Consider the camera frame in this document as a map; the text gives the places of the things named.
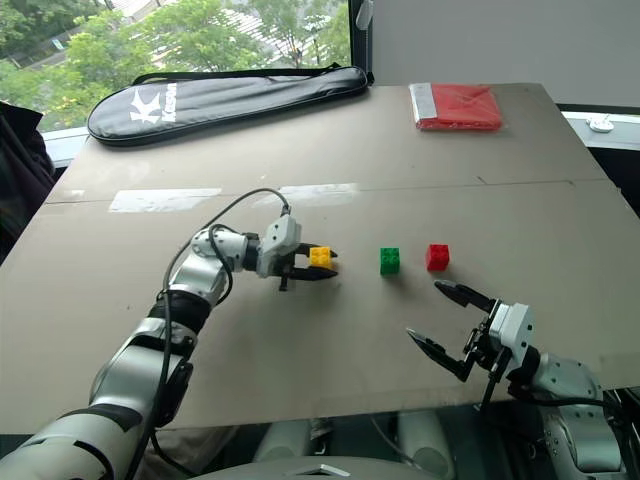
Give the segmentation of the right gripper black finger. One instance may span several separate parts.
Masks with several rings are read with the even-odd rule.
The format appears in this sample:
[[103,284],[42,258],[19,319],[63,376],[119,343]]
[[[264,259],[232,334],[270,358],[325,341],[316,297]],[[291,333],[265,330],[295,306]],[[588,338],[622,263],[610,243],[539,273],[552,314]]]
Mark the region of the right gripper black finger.
[[434,285],[448,299],[462,307],[467,307],[471,304],[479,310],[490,314],[496,304],[496,299],[489,298],[464,284],[449,280],[436,280]]
[[453,374],[459,381],[467,381],[474,363],[472,359],[456,360],[447,354],[443,346],[414,329],[407,328],[406,333],[430,360]]

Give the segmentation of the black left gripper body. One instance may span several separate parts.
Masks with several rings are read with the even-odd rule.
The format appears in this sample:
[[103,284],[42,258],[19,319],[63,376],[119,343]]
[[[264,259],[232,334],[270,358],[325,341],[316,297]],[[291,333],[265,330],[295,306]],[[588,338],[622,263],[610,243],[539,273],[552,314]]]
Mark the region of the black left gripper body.
[[294,251],[279,258],[277,261],[277,276],[280,278],[278,289],[280,292],[287,291],[289,281],[293,280],[292,270],[294,267],[297,267],[295,264],[296,256],[302,255],[298,253],[298,247]]

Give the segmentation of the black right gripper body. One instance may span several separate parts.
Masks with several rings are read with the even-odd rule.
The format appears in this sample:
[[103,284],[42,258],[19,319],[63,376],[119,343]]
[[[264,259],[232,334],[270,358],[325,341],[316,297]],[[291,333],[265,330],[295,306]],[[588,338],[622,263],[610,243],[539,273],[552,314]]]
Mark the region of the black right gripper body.
[[496,300],[489,315],[472,330],[472,335],[464,348],[464,353],[474,362],[488,371],[488,382],[480,404],[487,409],[496,385],[502,380],[512,357],[511,350],[500,341],[499,327],[491,329],[494,323],[506,318],[508,306]]

